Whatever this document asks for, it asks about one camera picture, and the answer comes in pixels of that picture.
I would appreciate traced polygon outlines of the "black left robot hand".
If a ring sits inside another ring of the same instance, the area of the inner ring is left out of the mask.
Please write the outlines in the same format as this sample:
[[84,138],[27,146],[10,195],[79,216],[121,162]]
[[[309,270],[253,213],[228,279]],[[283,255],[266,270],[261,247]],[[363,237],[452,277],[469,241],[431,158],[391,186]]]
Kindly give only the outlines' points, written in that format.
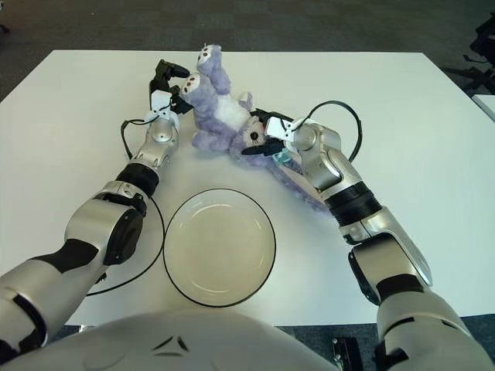
[[186,114],[193,109],[193,106],[188,104],[179,96],[179,86],[170,86],[169,81],[173,77],[187,78],[190,72],[185,67],[180,65],[160,60],[155,68],[155,76],[149,82],[149,106],[152,106],[152,94],[156,91],[164,91],[171,93],[171,111],[176,114]]

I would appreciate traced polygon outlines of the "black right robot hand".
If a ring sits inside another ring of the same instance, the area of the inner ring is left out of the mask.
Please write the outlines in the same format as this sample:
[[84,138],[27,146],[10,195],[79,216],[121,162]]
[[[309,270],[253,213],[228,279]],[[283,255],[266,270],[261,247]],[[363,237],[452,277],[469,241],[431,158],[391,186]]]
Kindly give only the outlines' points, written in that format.
[[[251,112],[251,116],[258,117],[261,120],[262,126],[266,128],[266,125],[268,124],[268,120],[270,118],[277,118],[282,121],[282,126],[286,126],[286,122],[290,123],[292,122],[292,119],[290,117],[287,117],[283,114],[280,114],[278,112],[267,112],[263,111],[261,109],[256,109]],[[277,138],[269,138],[266,139],[263,145],[253,145],[251,147],[247,147],[241,151],[242,155],[264,155],[264,156],[269,156],[269,155],[275,155],[279,152],[282,152],[283,148],[285,147],[283,140],[282,139],[277,139]]]

